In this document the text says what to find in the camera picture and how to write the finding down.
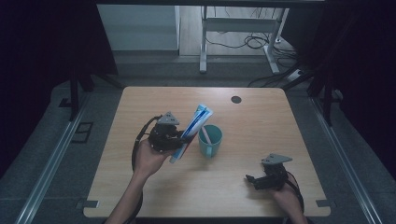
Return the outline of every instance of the white desk frame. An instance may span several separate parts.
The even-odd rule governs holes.
[[[282,24],[285,8],[281,8],[276,20],[267,19],[245,19],[245,18],[208,18],[207,7],[204,7],[204,16],[202,19],[202,44],[200,54],[199,70],[206,73],[206,32],[255,32],[271,33],[268,46],[264,46],[264,52],[268,63],[274,74],[279,73],[276,61],[272,54],[274,44],[278,38],[280,26]]]

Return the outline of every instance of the wall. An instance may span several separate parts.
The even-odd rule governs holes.
[[[178,49],[178,6],[97,7],[112,50]]]

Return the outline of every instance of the blue and white package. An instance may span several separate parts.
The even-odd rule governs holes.
[[[209,117],[212,116],[212,114],[213,111],[209,107],[199,104],[195,110],[194,116],[190,121],[190,124],[181,135],[181,138],[191,138],[192,140],[198,131],[204,126]],[[170,162],[174,163],[175,161],[180,160],[189,145],[190,143],[183,144],[183,146],[172,155]]]

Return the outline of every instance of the forearm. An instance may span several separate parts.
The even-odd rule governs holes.
[[[147,177],[135,173],[129,182],[129,185],[110,217],[107,219],[108,223],[123,223],[127,220],[137,207],[143,187],[147,181]]]

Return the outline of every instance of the person's arm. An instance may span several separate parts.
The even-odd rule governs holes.
[[[290,174],[289,181],[294,186],[297,186],[297,183]],[[268,189],[268,192],[274,197],[276,203],[288,215],[293,224],[308,224],[296,193],[291,186],[285,184],[280,190]]]
[[[127,189],[105,222],[106,224],[123,223],[132,215],[146,181],[161,168],[166,158],[174,152],[159,153],[151,147],[148,139],[140,142],[134,165],[134,174]]]

